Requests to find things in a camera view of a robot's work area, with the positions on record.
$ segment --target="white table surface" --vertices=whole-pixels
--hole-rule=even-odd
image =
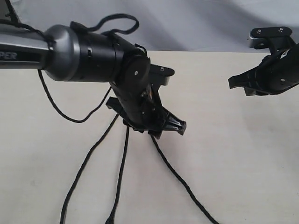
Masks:
[[[161,87],[166,108],[187,121],[184,136],[158,141],[173,167],[222,224],[299,223],[299,88],[246,97],[228,78],[264,54],[150,52],[176,74]],[[35,70],[0,70],[0,223],[57,224],[90,147],[114,117],[102,107],[71,123],[50,105]],[[46,77],[57,105],[83,118],[108,84]],[[124,145],[119,119],[96,149],[71,198],[67,224],[104,224]],[[210,223],[163,164],[147,134],[131,131],[116,224]]]

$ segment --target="table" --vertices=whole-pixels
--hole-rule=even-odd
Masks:
[[[228,78],[265,54],[149,52],[175,69],[161,87],[164,106],[187,121],[184,136],[158,141],[172,166],[222,224],[294,224],[299,220],[299,88],[246,97]],[[35,70],[1,70],[0,223],[58,223],[64,198],[90,147],[114,117],[102,107],[74,124],[50,105]],[[108,84],[45,78],[57,105],[83,118]],[[105,223],[125,139],[118,119],[96,149],[71,198],[67,224]],[[210,223],[156,152],[147,134],[130,132],[116,224]]]

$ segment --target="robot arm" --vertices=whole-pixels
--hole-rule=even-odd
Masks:
[[[250,47],[269,48],[266,56],[255,68],[232,76],[229,87],[243,87],[246,96],[277,95],[299,84],[299,44],[290,37],[288,27],[256,28],[249,34]]]
[[[132,29],[138,26],[136,20]],[[56,81],[108,82],[117,98],[109,98],[106,105],[125,125],[156,138],[163,130],[183,135],[186,122],[162,106],[158,93],[174,70],[151,64],[145,48],[116,34],[129,31],[92,31],[95,29],[75,22],[69,27],[55,25],[44,36],[20,28],[1,28],[0,69],[44,70]]]

